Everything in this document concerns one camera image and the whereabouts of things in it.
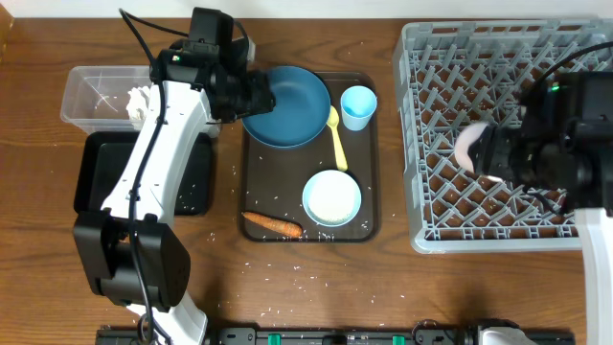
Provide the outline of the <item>pink white plastic cup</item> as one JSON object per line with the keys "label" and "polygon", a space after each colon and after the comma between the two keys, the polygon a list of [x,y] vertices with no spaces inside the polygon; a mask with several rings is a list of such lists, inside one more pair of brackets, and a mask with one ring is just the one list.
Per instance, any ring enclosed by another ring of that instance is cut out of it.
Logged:
{"label": "pink white plastic cup", "polygon": [[494,126],[484,122],[467,126],[457,137],[454,156],[461,168],[499,183],[503,181],[501,177],[483,172],[493,132]]}

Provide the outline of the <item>dark blue plate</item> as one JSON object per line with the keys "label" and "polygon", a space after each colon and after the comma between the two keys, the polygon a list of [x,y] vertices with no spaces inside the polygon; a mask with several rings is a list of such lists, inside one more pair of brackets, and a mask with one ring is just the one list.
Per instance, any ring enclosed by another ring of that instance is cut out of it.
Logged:
{"label": "dark blue plate", "polygon": [[317,137],[329,117],[330,95],[321,78],[297,66],[267,72],[276,105],[268,113],[244,118],[244,129],[257,141],[277,149],[293,149]]}

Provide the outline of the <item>white tissue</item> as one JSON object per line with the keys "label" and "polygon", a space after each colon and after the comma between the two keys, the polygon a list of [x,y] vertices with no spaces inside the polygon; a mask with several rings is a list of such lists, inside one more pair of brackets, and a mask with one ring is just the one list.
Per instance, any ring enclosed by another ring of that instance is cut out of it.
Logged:
{"label": "white tissue", "polygon": [[144,121],[148,113],[150,87],[133,87],[128,91],[129,101],[125,107],[131,122]]}

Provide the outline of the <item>yellow plastic spoon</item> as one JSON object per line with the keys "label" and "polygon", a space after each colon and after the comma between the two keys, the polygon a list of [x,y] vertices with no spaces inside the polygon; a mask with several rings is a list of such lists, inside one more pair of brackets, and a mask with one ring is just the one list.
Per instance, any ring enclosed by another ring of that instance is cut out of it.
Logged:
{"label": "yellow plastic spoon", "polygon": [[331,136],[332,136],[336,168],[338,171],[345,172],[348,169],[348,162],[347,162],[347,158],[346,158],[346,155],[345,155],[342,143],[341,143],[339,131],[338,131],[339,123],[340,123],[340,117],[338,115],[337,110],[332,105],[329,111],[327,126],[330,129]]}

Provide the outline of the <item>light blue plastic cup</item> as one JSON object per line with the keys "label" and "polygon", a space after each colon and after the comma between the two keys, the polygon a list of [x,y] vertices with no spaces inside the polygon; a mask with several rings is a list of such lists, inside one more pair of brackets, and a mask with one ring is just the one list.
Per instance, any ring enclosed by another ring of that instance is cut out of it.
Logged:
{"label": "light blue plastic cup", "polygon": [[346,89],[340,99],[344,126],[352,131],[364,129],[377,108],[375,92],[366,86],[356,85]]}

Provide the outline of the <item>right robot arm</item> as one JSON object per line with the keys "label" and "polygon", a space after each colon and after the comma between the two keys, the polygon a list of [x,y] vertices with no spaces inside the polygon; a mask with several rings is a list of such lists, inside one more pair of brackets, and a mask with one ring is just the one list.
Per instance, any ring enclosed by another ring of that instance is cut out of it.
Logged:
{"label": "right robot arm", "polygon": [[537,83],[519,128],[479,122],[454,146],[463,169],[526,188],[563,190],[584,265],[589,344],[612,341],[612,75],[575,72]]}

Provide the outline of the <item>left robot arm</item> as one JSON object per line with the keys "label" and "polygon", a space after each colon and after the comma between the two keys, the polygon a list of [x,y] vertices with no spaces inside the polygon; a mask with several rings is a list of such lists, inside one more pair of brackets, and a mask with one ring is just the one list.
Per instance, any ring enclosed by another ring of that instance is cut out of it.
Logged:
{"label": "left robot arm", "polygon": [[268,77],[232,16],[193,10],[191,27],[149,57],[146,118],[125,169],[97,211],[73,228],[91,290],[138,314],[136,344],[200,344],[206,314],[187,291],[191,258],[174,235],[175,203],[193,145],[210,127],[270,112]]}

